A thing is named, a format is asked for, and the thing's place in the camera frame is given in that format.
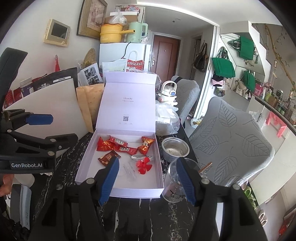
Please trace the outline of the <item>operator left hand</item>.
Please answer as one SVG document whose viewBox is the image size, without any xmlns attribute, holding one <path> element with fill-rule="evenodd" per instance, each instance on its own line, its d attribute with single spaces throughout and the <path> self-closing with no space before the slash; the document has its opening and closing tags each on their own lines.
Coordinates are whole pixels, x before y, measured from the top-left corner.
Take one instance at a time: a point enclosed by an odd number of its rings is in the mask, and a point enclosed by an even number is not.
<svg viewBox="0 0 296 241">
<path fill-rule="evenodd" d="M 3 184 L 0 189 L 0 197 L 4 197 L 5 195 L 9 195 L 11 193 L 14 174 L 4 174 L 2 177 Z"/>
</svg>

